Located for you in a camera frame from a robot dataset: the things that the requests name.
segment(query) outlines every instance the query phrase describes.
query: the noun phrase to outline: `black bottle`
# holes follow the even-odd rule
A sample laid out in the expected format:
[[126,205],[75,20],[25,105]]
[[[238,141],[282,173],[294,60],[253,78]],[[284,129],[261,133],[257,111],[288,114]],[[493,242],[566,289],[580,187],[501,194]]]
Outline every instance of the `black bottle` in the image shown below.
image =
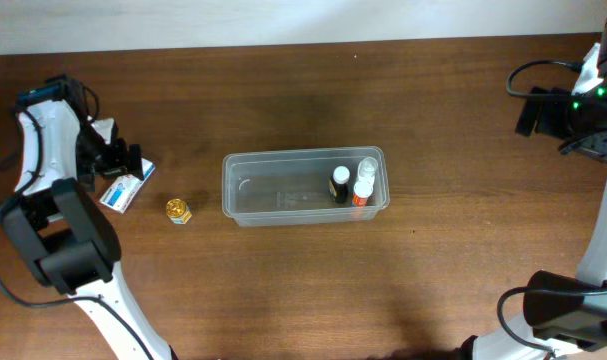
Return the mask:
[[347,182],[350,180],[350,170],[345,166],[339,166],[334,169],[330,176],[330,195],[334,202],[343,204],[347,200],[349,188]]

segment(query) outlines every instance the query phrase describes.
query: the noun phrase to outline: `white bottle cap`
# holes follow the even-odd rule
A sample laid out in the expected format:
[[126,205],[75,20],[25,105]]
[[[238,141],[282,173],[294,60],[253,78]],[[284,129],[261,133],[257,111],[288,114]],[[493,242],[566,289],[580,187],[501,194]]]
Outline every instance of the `white bottle cap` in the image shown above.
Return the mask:
[[374,187],[367,181],[360,180],[354,184],[354,195],[360,198],[367,199],[370,197],[370,195],[372,195],[373,192]]
[[367,181],[374,184],[374,176],[376,175],[376,169],[379,167],[379,163],[376,159],[367,157],[359,164],[359,180]]
[[348,180],[350,180],[350,170],[348,170],[345,166],[339,166],[334,169],[334,181],[337,184],[345,184]]

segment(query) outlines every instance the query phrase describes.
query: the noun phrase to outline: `small yellow object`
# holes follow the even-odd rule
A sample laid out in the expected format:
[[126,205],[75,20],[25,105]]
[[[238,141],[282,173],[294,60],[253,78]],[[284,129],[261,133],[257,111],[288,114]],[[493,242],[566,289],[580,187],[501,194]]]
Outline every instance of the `small yellow object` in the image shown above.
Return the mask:
[[185,201],[181,199],[172,199],[168,201],[165,206],[165,212],[175,224],[185,224],[192,217],[190,208]]

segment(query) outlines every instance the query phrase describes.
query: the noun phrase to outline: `gray plastic bin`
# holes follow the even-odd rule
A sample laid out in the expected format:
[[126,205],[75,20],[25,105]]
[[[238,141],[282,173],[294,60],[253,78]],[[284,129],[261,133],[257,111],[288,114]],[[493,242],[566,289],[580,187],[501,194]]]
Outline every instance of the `gray plastic bin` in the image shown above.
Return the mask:
[[[330,175],[337,166],[350,170],[352,189],[359,163],[379,163],[374,193],[367,206],[351,207],[329,194]],[[223,212],[239,226],[273,226],[362,221],[374,218],[390,203],[383,151],[351,147],[231,154],[223,160]]]

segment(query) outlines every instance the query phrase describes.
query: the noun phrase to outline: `wooden table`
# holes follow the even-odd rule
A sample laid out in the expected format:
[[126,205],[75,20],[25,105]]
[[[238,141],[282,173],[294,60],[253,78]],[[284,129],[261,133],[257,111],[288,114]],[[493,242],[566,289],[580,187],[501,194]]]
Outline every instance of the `wooden table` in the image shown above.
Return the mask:
[[[101,207],[141,308],[181,359],[356,359],[450,349],[498,327],[501,293],[539,269],[572,276],[607,165],[514,134],[507,75],[579,60],[597,35],[0,57],[0,160],[19,140],[15,95],[67,72],[158,167],[125,215]],[[571,87],[533,69],[518,86]],[[391,204],[371,222],[240,228],[221,211],[238,152],[376,145]],[[19,169],[0,173],[0,201]],[[108,184],[99,181],[98,197]],[[165,203],[193,209],[172,224]],[[0,230],[0,273],[45,300]],[[516,313],[520,301],[508,306]],[[582,359],[606,359],[607,351]],[[113,359],[75,306],[0,294],[0,359]]]

